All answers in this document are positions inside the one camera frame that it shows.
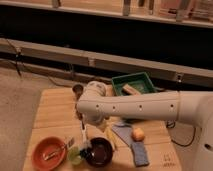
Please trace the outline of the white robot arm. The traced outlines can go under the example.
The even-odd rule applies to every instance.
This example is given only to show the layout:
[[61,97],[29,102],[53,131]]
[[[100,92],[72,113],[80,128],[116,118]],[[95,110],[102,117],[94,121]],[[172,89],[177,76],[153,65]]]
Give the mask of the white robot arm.
[[77,111],[89,124],[99,125],[107,116],[177,121],[201,128],[192,171],[213,171],[213,91],[167,91],[129,96],[107,96],[106,85],[89,82]]

